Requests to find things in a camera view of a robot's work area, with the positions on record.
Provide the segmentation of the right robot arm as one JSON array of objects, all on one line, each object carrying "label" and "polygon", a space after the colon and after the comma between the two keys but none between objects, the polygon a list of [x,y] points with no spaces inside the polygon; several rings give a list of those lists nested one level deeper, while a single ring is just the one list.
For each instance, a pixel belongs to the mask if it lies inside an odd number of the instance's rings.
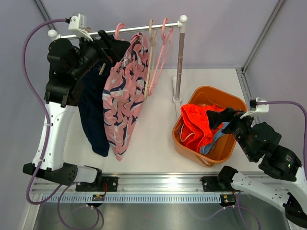
[{"label": "right robot arm", "polygon": [[211,130],[227,122],[222,133],[233,135],[250,162],[258,163],[266,175],[285,185],[284,190],[274,189],[224,166],[216,179],[219,188],[249,193],[283,212],[290,222],[306,228],[307,179],[301,160],[279,144],[282,136],[265,122],[254,125],[253,117],[232,108],[207,111],[207,116]]}]

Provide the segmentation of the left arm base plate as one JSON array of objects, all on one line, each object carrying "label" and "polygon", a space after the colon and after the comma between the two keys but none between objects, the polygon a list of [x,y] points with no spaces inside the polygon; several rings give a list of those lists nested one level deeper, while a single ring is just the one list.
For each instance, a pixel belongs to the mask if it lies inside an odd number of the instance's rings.
[{"label": "left arm base plate", "polygon": [[81,182],[76,185],[77,192],[116,192],[118,189],[118,177],[116,176],[101,176],[93,183]]}]

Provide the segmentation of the orange shorts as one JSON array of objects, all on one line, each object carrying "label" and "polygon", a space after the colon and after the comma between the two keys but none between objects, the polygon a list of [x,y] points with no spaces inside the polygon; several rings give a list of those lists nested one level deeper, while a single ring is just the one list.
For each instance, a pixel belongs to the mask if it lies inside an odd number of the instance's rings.
[{"label": "orange shorts", "polygon": [[180,141],[190,150],[196,152],[201,136],[210,129],[206,111],[221,112],[224,109],[216,105],[186,104],[181,107],[184,124],[180,129]]}]

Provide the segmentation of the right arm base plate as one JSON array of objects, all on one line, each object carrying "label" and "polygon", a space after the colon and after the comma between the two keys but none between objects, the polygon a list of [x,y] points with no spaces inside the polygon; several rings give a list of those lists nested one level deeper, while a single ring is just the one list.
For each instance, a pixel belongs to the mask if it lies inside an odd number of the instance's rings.
[{"label": "right arm base plate", "polygon": [[219,185],[216,176],[204,176],[200,179],[204,192],[232,192],[232,188],[223,188]]}]

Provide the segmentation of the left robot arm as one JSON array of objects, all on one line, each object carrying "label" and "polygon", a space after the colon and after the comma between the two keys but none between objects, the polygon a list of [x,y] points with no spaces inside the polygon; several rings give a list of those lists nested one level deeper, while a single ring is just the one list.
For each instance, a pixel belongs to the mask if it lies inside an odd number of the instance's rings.
[{"label": "left robot arm", "polygon": [[80,38],[79,46],[59,38],[48,47],[49,80],[39,103],[45,113],[41,140],[31,163],[23,172],[61,185],[84,183],[91,190],[102,188],[102,171],[64,161],[70,122],[79,111],[93,151],[107,156],[109,143],[104,131],[102,91],[110,69],[123,57],[128,43],[105,31],[99,39]]}]

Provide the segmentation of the light blue shorts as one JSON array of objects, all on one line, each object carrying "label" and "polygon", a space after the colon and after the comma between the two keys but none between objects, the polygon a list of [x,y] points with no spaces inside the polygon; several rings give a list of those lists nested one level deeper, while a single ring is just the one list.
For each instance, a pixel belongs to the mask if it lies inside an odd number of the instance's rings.
[{"label": "light blue shorts", "polygon": [[197,152],[206,155],[209,153],[213,145],[216,141],[224,136],[222,130],[229,125],[229,122],[223,122],[217,129],[215,130],[207,130],[205,134],[201,136],[201,139],[197,145]]}]

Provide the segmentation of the pink patterned shorts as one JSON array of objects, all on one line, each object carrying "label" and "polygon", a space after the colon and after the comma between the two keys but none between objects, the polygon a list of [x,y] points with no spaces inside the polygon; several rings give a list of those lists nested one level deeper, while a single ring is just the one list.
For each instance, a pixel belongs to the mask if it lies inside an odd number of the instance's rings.
[{"label": "pink patterned shorts", "polygon": [[142,110],[149,54],[146,35],[136,33],[124,57],[111,68],[103,89],[105,134],[118,161],[128,149]]}]

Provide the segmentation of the pink plastic hanger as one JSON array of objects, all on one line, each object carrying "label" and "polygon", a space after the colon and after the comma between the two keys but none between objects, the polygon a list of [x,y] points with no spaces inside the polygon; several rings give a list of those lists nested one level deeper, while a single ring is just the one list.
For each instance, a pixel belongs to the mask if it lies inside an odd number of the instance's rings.
[{"label": "pink plastic hanger", "polygon": [[171,27],[168,30],[168,33],[166,33],[166,24],[168,23],[168,18],[164,18],[163,20],[163,24],[162,24],[162,28],[161,28],[161,39],[163,41],[162,47],[161,47],[161,51],[157,60],[157,64],[154,70],[154,74],[152,77],[152,82],[150,83],[149,86],[149,91],[148,91],[148,95],[151,96],[157,86],[157,83],[160,79],[162,70],[164,68],[165,65],[165,61],[167,59],[167,55],[170,49],[170,45],[172,42],[172,37],[173,37],[173,28]]},{"label": "pink plastic hanger", "polygon": [[[115,29],[115,39],[120,40],[119,38],[119,32],[121,29],[124,29],[126,27],[125,23],[119,23]],[[131,39],[130,44],[133,45],[135,42],[139,40],[139,36],[137,34],[134,35],[134,37]]]}]

